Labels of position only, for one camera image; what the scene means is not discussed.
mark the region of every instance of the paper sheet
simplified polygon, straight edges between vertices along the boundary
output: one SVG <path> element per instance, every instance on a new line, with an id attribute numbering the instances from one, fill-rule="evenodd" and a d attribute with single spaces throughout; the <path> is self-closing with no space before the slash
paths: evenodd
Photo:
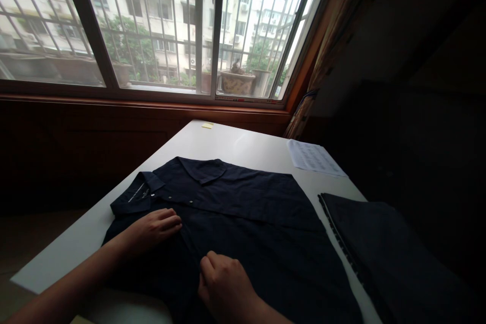
<path id="1" fill-rule="evenodd" d="M 317 144 L 298 142 L 293 139 L 287 142 L 287 146 L 295 167 L 302 170 L 347 177 L 324 147 Z"/>

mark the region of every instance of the person's left hand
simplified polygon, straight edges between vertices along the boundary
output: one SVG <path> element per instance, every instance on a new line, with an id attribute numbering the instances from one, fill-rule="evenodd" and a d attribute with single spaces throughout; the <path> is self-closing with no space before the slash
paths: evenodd
<path id="1" fill-rule="evenodd" d="M 156 210 L 137 220 L 107 245 L 120 249 L 124 258 L 132 258 L 148 251 L 181 228 L 181 218 L 174 209 Z"/>

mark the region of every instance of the person's right hand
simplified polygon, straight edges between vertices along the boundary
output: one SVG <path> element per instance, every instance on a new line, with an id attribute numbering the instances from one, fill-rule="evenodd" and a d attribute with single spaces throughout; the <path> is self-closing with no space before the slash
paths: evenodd
<path id="1" fill-rule="evenodd" d="M 198 294 L 219 323 L 252 322 L 263 304 L 238 260 L 209 251 L 201 260 Z"/>

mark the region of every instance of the planter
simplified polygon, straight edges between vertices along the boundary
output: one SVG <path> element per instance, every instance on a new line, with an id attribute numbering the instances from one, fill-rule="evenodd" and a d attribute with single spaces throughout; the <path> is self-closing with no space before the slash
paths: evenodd
<path id="1" fill-rule="evenodd" d="M 209 94 L 211 92 L 211 73 L 202 73 L 201 92 Z"/>
<path id="2" fill-rule="evenodd" d="M 270 93 L 270 91 L 267 92 L 267 88 L 271 72 L 266 70 L 253 70 L 252 73 L 256 77 L 252 88 L 252 95 L 267 98 L 268 95 L 266 94 Z"/>
<path id="3" fill-rule="evenodd" d="M 133 66 L 122 63 L 113 63 L 112 65 L 120 87 L 130 86 L 130 71 L 133 70 Z"/>
<path id="4" fill-rule="evenodd" d="M 240 75 L 221 71 L 221 84 L 225 94 L 251 95 L 255 75 Z"/>
<path id="5" fill-rule="evenodd" d="M 60 78 L 57 68 L 44 56 L 0 53 L 0 60 L 16 78 Z"/>
<path id="6" fill-rule="evenodd" d="M 82 85 L 99 86 L 103 82 L 95 60 L 90 58 L 52 57 L 47 56 L 56 66 L 61 78 Z"/>

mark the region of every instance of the hand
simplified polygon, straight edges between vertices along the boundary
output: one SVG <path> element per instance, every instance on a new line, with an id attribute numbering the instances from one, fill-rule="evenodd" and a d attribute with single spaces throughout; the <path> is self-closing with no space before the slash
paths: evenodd
<path id="1" fill-rule="evenodd" d="M 124 258 L 132 258 L 153 248 L 181 228 L 181 218 L 174 209 L 156 210 L 137 220 L 106 245 L 116 246 Z"/>
<path id="2" fill-rule="evenodd" d="M 238 260 L 209 251 L 201 271 L 197 293 L 217 322 L 252 322 L 265 305 Z"/>

